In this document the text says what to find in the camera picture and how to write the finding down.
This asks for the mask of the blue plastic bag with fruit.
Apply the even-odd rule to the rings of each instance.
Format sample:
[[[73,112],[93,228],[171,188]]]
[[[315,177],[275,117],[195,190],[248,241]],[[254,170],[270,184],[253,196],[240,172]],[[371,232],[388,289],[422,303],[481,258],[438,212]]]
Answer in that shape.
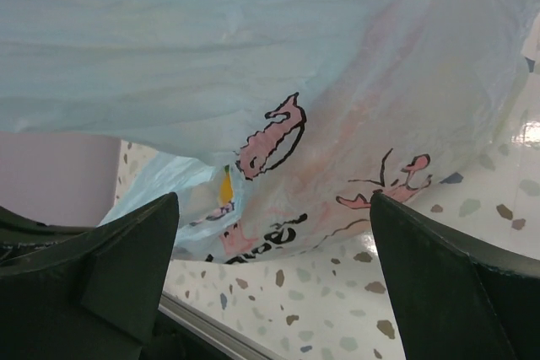
[[[505,114],[539,0],[1,0],[1,128],[154,148],[106,220],[174,192],[179,258],[236,264],[369,227]]]

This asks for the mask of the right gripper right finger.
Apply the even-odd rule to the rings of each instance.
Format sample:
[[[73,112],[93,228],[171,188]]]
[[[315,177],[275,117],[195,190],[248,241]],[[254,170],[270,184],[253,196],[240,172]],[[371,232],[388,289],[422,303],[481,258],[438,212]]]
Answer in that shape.
[[[539,357],[537,260],[381,193],[370,222],[406,358]]]

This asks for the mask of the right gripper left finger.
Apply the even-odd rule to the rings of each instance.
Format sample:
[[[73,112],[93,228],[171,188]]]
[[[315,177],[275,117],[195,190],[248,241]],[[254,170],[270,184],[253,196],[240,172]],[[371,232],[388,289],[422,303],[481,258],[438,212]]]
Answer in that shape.
[[[2,358],[138,358],[152,336],[178,221],[173,193],[95,228],[2,210]]]

